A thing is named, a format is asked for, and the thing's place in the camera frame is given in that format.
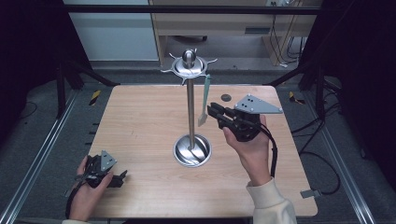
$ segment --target hand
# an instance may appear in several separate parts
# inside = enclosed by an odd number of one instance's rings
[[[86,156],[77,169],[77,175],[83,175],[85,164],[88,157]],[[73,199],[69,219],[78,221],[88,221],[97,203],[102,198],[108,184],[113,178],[113,173],[109,172],[96,189],[91,188],[89,184],[84,184],[78,190]]]
[[[264,115],[260,115],[263,125],[266,125]],[[260,132],[253,140],[238,142],[230,129],[223,128],[227,144],[235,149],[242,166],[247,171],[253,186],[260,186],[271,180],[268,169],[269,138]]]

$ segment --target white wall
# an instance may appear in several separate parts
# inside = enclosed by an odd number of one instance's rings
[[[64,3],[147,5],[148,0],[64,0]],[[70,17],[90,61],[158,61],[148,13],[70,13]]]

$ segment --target white sleeve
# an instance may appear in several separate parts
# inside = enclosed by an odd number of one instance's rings
[[[283,198],[276,188],[274,179],[258,187],[251,187],[248,183],[247,191],[255,206],[254,224],[297,223],[293,204]]]
[[[89,224],[89,222],[83,222],[83,221],[76,221],[76,220],[71,220],[67,219],[62,222],[62,224]]]

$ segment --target chrome base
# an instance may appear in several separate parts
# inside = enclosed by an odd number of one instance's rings
[[[181,136],[174,145],[175,159],[183,166],[198,167],[209,161],[212,155],[212,146],[200,134],[195,135],[194,148],[190,147],[190,136]]]

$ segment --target metal pole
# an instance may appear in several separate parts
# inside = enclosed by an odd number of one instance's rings
[[[268,15],[329,15],[342,13],[343,8],[322,7],[243,7],[243,6],[140,6],[140,5],[54,5],[44,9],[65,9],[85,13],[200,13],[200,14],[268,14]]]
[[[189,107],[189,128],[190,128],[190,150],[195,147],[195,132],[194,132],[194,79],[187,79],[187,100]]]

